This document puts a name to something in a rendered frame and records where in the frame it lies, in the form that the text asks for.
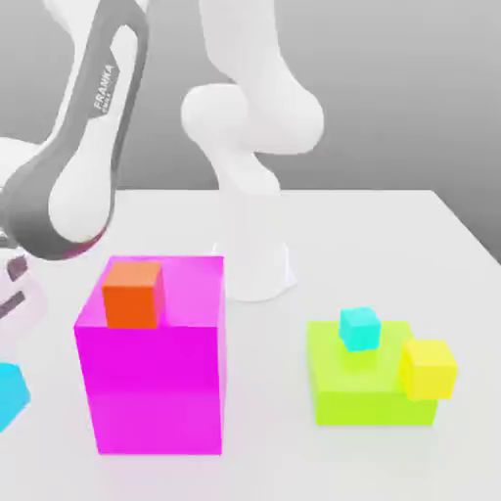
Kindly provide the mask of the small orange cube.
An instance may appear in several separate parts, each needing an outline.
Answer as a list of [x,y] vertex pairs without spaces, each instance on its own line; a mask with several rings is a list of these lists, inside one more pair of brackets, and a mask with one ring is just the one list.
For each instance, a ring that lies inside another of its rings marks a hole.
[[114,262],[102,284],[109,328],[156,329],[164,310],[158,261]]

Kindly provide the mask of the small turquoise cube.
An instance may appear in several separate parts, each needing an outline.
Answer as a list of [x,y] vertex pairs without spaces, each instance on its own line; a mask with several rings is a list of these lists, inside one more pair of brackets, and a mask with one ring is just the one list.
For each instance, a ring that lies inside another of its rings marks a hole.
[[341,310],[339,335],[348,352],[376,350],[380,346],[382,322],[367,306]]

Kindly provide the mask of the small yellow cube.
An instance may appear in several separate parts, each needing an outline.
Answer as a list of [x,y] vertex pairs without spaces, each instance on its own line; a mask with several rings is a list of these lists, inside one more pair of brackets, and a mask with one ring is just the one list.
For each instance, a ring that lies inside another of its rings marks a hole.
[[446,341],[412,338],[402,345],[398,374],[411,400],[450,399],[458,363]]

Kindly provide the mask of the small sky blue cube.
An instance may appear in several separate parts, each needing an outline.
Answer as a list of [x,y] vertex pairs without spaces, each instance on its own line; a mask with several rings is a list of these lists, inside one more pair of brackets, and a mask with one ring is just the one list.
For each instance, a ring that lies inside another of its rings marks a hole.
[[5,430],[30,401],[19,365],[0,363],[0,433]]

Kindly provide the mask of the large magenta box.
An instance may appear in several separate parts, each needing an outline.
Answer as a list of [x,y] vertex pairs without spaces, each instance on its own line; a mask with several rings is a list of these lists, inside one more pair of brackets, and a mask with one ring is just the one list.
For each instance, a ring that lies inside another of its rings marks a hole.
[[227,384],[224,259],[156,256],[155,329],[111,329],[99,277],[74,323],[100,454],[219,455]]

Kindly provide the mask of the large lime green box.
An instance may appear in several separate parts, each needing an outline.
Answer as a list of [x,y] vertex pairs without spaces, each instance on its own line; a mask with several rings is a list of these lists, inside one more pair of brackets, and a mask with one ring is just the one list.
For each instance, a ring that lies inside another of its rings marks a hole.
[[430,426],[438,402],[411,400],[398,374],[405,321],[382,324],[380,347],[349,352],[337,321],[309,321],[306,360],[315,421],[320,426]]

